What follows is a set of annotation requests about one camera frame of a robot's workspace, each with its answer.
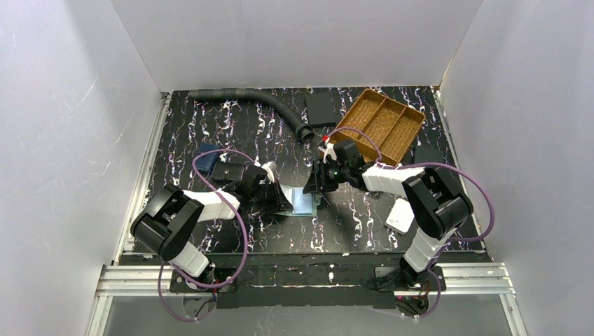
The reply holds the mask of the mint green snap card holder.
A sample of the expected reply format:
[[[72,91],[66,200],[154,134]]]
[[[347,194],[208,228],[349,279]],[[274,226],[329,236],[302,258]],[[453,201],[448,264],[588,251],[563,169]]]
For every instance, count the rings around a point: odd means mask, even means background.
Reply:
[[[303,188],[281,185],[284,196],[289,200],[293,209],[290,211],[277,212],[281,216],[293,217],[315,217],[317,207],[321,204],[319,194],[304,194]]]

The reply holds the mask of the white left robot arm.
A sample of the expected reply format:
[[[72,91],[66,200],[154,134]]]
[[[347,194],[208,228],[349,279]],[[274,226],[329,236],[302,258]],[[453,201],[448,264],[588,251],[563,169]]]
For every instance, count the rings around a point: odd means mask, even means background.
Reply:
[[[242,165],[226,171],[215,169],[213,178],[222,186],[210,192],[192,192],[167,184],[133,220],[130,233],[150,252],[197,279],[211,265],[190,242],[200,222],[231,220],[244,208],[268,213],[293,210],[268,162]]]

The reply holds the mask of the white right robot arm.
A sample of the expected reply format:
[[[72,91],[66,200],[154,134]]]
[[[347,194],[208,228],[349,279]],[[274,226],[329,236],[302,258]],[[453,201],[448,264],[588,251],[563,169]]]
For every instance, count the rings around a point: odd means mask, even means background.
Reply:
[[[403,197],[417,223],[417,232],[399,266],[384,283],[421,284],[433,260],[457,229],[474,212],[474,206],[446,164],[398,168],[366,162],[353,140],[322,146],[303,193],[326,193],[341,183],[366,191]]]

